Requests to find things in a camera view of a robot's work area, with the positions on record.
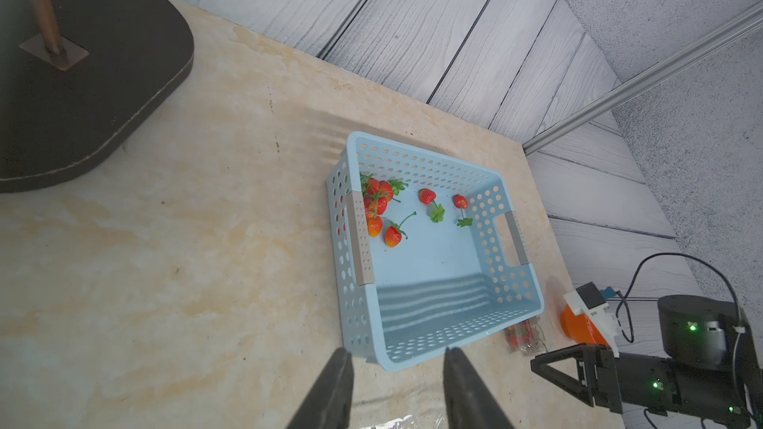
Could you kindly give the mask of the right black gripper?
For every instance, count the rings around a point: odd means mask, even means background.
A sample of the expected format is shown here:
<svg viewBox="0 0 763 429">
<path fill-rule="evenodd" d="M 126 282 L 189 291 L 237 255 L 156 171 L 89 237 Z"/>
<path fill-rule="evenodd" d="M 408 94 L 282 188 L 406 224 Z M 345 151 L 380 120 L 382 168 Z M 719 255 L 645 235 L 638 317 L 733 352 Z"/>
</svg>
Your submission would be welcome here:
<svg viewBox="0 0 763 429">
<path fill-rule="evenodd" d="M 563 361 L 574 363 L 572 373 L 554 366 Z M 615 357 L 608 347 L 575 345 L 534 357 L 531 370 L 584 404 L 612 412 L 632 404 L 659 413 L 745 413 L 729 373 L 675 359 L 624 353 Z"/>
</svg>

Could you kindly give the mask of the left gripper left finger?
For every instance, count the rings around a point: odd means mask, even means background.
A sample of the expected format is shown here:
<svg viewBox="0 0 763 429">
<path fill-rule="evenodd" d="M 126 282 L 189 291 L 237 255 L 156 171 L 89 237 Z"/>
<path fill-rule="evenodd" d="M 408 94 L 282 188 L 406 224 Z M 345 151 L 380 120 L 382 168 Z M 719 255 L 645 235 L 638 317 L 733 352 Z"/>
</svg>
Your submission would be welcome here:
<svg viewBox="0 0 763 429">
<path fill-rule="evenodd" d="M 348 428 L 354 381 L 352 354 L 339 348 L 328 359 L 287 428 Z"/>
</svg>

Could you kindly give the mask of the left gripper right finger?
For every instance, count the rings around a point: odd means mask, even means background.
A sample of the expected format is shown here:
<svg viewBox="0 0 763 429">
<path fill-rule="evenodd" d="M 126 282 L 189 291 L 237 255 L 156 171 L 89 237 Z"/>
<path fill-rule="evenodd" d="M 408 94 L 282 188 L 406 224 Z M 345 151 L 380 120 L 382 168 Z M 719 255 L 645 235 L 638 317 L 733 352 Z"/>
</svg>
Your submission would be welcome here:
<svg viewBox="0 0 763 429">
<path fill-rule="evenodd" d="M 443 388 L 449 428 L 515 428 L 459 348 L 445 351 Z"/>
</svg>

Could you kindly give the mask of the clear clamshell container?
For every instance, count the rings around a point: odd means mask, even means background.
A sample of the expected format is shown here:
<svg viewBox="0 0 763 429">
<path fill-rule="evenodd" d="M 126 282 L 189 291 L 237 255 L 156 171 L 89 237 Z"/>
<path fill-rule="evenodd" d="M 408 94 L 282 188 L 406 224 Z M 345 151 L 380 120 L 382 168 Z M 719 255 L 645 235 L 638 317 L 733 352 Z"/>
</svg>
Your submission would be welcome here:
<svg viewBox="0 0 763 429">
<path fill-rule="evenodd" d="M 532 317 L 504 329 L 504 336 L 513 351 L 520 351 L 526 356 L 535 356 L 548 351 L 539 317 Z"/>
</svg>

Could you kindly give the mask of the red strawberry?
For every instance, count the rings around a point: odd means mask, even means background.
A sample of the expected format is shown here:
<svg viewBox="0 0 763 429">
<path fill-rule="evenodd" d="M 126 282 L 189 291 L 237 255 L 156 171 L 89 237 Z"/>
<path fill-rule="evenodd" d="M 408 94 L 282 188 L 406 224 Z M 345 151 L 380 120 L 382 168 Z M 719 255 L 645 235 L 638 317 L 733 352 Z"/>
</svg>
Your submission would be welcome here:
<svg viewBox="0 0 763 429">
<path fill-rule="evenodd" d="M 505 330 L 505 337 L 510 347 L 524 353 L 534 349 L 534 327 L 530 321 L 524 321 Z"/>
</svg>

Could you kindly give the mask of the light blue plastic basket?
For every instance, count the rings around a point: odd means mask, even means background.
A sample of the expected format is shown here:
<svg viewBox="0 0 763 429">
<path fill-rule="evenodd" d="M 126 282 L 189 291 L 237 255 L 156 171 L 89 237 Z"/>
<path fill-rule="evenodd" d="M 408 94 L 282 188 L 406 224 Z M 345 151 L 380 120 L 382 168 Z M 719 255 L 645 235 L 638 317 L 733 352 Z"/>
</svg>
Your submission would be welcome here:
<svg viewBox="0 0 763 429">
<path fill-rule="evenodd" d="M 368 234 L 361 173 L 409 184 L 385 213 L 417 212 L 395 248 Z M 355 357 L 400 371 L 544 312 L 500 173 L 353 132 L 327 193 L 343 343 Z"/>
</svg>

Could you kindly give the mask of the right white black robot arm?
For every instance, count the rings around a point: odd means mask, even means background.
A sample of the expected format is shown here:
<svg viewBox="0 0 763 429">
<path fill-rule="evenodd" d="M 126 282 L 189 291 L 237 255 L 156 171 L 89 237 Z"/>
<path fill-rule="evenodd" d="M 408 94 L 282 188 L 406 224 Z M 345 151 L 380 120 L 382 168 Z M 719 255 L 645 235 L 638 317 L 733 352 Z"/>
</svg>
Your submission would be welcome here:
<svg viewBox="0 0 763 429">
<path fill-rule="evenodd" d="M 675 412 L 727 428 L 762 425 L 762 369 L 732 302 L 691 295 L 658 301 L 665 357 L 576 345 L 535 357 L 532 371 L 583 403 Z"/>
</svg>

